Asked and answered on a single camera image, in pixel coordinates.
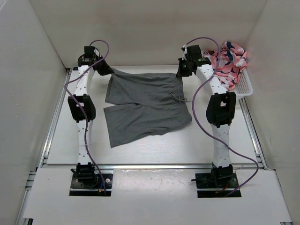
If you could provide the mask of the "grey shorts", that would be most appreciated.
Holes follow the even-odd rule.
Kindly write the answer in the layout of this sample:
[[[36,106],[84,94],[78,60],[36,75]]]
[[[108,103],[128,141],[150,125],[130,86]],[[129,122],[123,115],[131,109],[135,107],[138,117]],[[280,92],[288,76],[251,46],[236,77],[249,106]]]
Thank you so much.
[[[174,73],[130,74],[113,70],[104,108],[110,146],[164,135],[192,122],[183,81]]]

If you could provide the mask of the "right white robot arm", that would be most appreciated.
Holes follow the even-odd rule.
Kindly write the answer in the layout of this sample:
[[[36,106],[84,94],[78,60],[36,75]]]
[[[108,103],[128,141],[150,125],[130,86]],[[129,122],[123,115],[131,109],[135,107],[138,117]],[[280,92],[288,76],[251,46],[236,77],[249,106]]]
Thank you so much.
[[[178,77],[188,77],[195,74],[210,94],[206,110],[206,118],[212,128],[214,143],[213,166],[225,168],[231,165],[229,145],[229,130],[235,114],[236,94],[229,92],[219,81],[211,62],[207,58],[196,61],[179,58]]]

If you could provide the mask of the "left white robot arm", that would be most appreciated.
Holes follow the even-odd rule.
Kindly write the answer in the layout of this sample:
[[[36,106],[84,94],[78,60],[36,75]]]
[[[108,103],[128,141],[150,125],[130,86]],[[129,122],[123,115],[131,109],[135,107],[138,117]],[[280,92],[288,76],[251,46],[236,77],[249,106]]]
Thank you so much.
[[[79,142],[77,162],[81,165],[96,164],[90,153],[91,128],[96,118],[96,108],[89,95],[95,72],[99,75],[109,75],[113,70],[104,59],[91,64],[83,63],[78,67],[78,76],[64,86],[68,94],[69,109],[77,125]]]

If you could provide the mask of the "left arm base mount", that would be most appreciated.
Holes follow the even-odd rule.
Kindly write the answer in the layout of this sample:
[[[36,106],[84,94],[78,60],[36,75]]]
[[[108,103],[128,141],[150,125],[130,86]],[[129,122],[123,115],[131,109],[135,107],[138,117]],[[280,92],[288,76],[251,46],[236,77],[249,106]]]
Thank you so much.
[[[102,196],[110,197],[113,187],[113,174],[99,174],[98,169],[92,164],[78,163],[71,169],[70,196]]]

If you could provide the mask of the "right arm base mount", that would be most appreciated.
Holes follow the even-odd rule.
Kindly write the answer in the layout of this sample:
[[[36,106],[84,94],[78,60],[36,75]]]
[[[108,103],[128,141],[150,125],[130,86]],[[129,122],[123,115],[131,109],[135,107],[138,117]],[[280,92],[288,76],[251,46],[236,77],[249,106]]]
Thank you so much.
[[[196,184],[197,198],[241,197],[239,182],[232,165],[219,168],[214,166],[209,173],[196,173],[191,182]]]

